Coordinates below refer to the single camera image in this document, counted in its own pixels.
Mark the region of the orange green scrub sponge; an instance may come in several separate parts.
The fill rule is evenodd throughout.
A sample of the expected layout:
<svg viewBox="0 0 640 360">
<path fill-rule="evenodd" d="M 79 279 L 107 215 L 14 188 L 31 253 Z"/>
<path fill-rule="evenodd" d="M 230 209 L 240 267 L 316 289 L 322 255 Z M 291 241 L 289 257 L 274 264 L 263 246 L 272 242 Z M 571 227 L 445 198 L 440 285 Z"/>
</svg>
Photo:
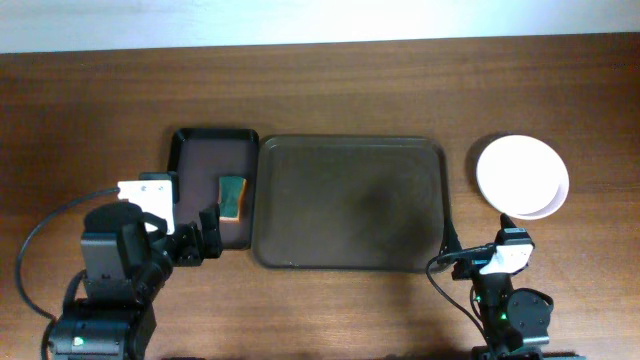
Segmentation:
<svg viewBox="0 0 640 360">
<path fill-rule="evenodd" d="M 242 211 L 247 180 L 241 176 L 223 176 L 218 182 L 220 220 L 238 221 Z"/>
</svg>

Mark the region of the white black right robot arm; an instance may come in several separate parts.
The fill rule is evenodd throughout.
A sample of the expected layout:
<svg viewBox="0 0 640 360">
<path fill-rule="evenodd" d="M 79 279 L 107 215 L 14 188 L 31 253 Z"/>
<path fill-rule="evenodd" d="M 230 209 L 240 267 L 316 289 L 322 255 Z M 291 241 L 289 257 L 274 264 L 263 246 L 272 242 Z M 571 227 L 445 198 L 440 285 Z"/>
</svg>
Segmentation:
<svg viewBox="0 0 640 360">
<path fill-rule="evenodd" d="M 541 359 L 540 347 L 549 343 L 548 326 L 553 299 L 534 289 L 513 287 L 512 278 L 529 263 L 535 244 L 526 229 L 506 214 L 500 215 L 495 240 L 463 249 L 452 224 L 445 227 L 445 242 L 432 259 L 453 267 L 454 281 L 469 280 L 470 305 L 465 311 L 485 344 L 471 350 L 473 359 Z"/>
</svg>

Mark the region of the white plate with ketchup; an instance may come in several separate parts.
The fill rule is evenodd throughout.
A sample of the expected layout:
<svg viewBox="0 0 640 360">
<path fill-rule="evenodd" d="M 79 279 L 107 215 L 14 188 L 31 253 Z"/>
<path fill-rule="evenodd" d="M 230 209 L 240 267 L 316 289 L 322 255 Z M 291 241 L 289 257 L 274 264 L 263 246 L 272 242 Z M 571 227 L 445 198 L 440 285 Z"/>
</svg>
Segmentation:
<svg viewBox="0 0 640 360">
<path fill-rule="evenodd" d="M 475 177 L 485 200 L 520 220 L 539 220 L 557 212 L 570 189 L 568 168 L 545 142 L 525 135 L 491 141 L 480 153 Z"/>
</svg>

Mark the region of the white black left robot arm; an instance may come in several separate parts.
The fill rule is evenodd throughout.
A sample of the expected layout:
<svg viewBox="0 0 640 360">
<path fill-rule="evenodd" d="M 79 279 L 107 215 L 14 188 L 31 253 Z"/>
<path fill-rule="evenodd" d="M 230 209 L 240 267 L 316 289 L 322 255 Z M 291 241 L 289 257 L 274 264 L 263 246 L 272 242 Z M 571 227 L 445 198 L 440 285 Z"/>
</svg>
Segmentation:
<svg viewBox="0 0 640 360">
<path fill-rule="evenodd" d="M 142 359 L 156 328 L 153 301 L 177 267 L 223 251 L 220 210 L 169 230 L 166 220 L 128 202 L 84 219 L 85 268 L 70 282 L 45 348 L 55 359 Z"/>
</svg>

